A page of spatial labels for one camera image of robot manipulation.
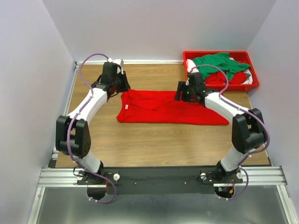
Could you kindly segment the red t shirt in bin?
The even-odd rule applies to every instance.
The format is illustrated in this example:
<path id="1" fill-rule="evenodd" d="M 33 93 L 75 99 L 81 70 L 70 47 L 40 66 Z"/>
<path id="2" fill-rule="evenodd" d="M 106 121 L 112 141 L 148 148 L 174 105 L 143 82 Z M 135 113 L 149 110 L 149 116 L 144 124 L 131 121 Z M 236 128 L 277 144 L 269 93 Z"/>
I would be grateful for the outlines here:
<path id="1" fill-rule="evenodd" d="M 242 84 L 247 80 L 247 76 L 244 72 L 237 72 L 231 80 L 229 80 L 229 84 Z M 218 71 L 216 73 L 210 74 L 210 76 L 205 79 L 207 84 L 225 84 L 226 80 L 223 74 Z"/>

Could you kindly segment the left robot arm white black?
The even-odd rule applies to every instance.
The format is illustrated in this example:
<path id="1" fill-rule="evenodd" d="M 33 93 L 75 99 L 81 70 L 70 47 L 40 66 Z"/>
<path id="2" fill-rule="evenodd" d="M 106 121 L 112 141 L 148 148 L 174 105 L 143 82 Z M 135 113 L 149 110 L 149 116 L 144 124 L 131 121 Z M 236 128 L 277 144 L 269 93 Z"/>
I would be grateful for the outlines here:
<path id="1" fill-rule="evenodd" d="M 111 97 L 130 90 L 126 72 L 123 70 L 123 60 L 105 62 L 102 74 L 93 84 L 89 84 L 88 88 L 88 94 L 76 109 L 57 118 L 55 148 L 87 172 L 91 183 L 99 184 L 106 177 L 103 176 L 102 161 L 91 151 L 89 125 L 97 111 Z"/>

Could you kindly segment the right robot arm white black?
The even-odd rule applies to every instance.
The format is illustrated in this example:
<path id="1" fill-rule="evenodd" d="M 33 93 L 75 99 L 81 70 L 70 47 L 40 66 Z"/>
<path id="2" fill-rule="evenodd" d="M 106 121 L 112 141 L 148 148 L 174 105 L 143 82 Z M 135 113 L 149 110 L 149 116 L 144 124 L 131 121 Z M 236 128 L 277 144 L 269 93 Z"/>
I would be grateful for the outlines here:
<path id="1" fill-rule="evenodd" d="M 269 145 L 270 135 L 261 111 L 242 107 L 225 98 L 221 91 L 206 88 L 199 72 L 188 74 L 187 81 L 178 83 L 175 100 L 198 103 L 218 113 L 232 125 L 231 149 L 211 174 L 203 175 L 204 178 L 227 182 L 250 155 L 262 151 L 261 145 Z"/>

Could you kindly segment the red t shirt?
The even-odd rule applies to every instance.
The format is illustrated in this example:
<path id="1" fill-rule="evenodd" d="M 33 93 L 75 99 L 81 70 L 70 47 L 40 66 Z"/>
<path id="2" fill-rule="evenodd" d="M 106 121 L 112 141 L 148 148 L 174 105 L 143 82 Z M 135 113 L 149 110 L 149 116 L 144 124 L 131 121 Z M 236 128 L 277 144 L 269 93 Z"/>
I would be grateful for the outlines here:
<path id="1" fill-rule="evenodd" d="M 244 72 L 237 72 L 231 80 L 229 80 L 229 84 L 242 84 L 247 80 L 247 76 Z M 205 79 L 207 84 L 225 84 L 226 80 L 223 74 L 218 71 L 216 73 L 210 74 L 210 76 Z"/>
<path id="2" fill-rule="evenodd" d="M 218 113 L 197 103 L 175 100 L 175 91 L 129 90 L 122 93 L 120 123 L 170 123 L 226 126 Z"/>

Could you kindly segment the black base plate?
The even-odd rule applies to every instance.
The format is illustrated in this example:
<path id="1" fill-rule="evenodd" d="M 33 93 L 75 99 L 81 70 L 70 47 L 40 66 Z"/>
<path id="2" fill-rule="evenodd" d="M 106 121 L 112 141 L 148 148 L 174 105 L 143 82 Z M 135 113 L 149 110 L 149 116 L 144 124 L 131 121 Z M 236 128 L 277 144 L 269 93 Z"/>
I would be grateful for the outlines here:
<path id="1" fill-rule="evenodd" d="M 77 184 L 95 187 L 100 193 L 145 195 L 213 194 L 216 187 L 243 182 L 240 170 L 221 178 L 215 166 L 106 167 L 102 173 L 112 183 L 80 171 Z"/>

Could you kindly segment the pink t shirt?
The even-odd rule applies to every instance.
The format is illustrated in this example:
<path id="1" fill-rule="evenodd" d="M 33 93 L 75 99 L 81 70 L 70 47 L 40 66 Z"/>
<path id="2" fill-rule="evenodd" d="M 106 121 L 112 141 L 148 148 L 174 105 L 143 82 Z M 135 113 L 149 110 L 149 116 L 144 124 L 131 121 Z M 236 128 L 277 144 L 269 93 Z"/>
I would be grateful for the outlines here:
<path id="1" fill-rule="evenodd" d="M 186 65 L 186 76 L 192 73 L 199 73 L 199 70 L 196 67 L 196 64 L 193 62 L 193 60 L 187 59 L 185 65 Z"/>

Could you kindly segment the aluminium frame rail front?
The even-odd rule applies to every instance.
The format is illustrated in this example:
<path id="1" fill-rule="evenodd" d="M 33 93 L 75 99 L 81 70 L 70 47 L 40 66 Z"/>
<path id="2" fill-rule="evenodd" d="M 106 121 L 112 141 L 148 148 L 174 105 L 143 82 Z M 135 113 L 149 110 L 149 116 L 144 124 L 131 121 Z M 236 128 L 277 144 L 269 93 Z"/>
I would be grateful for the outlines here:
<path id="1" fill-rule="evenodd" d="M 287 185 L 282 167 L 245 166 L 249 176 L 249 185 Z M 77 178 L 71 168 L 43 168 L 38 180 L 38 187 L 77 187 Z"/>

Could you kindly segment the red plastic bin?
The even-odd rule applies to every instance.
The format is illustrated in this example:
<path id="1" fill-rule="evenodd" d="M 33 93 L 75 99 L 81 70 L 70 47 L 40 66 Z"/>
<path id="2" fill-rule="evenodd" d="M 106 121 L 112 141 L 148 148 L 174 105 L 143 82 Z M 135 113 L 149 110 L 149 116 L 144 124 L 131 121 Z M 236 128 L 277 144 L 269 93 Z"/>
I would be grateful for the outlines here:
<path id="1" fill-rule="evenodd" d="M 196 57 L 202 57 L 204 55 L 217 54 L 217 53 L 221 53 L 221 52 L 228 52 L 230 54 L 230 58 L 233 58 L 236 61 L 244 61 L 244 62 L 246 62 L 247 64 L 249 64 L 251 66 L 251 68 L 249 70 L 250 70 L 250 72 L 252 74 L 252 78 L 253 78 L 252 84 L 228 84 L 228 88 L 227 88 L 228 91 L 250 91 L 250 90 L 252 90 L 252 89 L 259 86 L 259 81 L 258 81 L 258 78 L 256 76 L 255 70 L 253 68 L 252 61 L 250 59 L 250 56 L 249 56 L 248 52 L 246 52 L 246 51 L 187 50 L 187 51 L 183 52 L 183 60 L 184 60 L 185 71 L 186 71 L 185 62 L 186 62 L 187 59 L 193 60 Z"/>

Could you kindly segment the green t shirt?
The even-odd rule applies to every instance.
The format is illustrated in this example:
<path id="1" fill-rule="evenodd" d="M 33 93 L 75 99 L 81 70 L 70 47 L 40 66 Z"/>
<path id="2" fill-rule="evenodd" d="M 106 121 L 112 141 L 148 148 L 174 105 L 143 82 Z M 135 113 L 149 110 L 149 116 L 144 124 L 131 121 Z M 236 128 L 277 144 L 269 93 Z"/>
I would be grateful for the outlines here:
<path id="1" fill-rule="evenodd" d="M 247 63 L 240 63 L 236 60 L 230 59 L 230 54 L 228 52 L 196 57 L 193 59 L 193 62 L 196 66 L 209 64 L 218 67 L 225 72 L 229 81 L 231 81 L 238 72 L 244 72 L 251 67 Z"/>

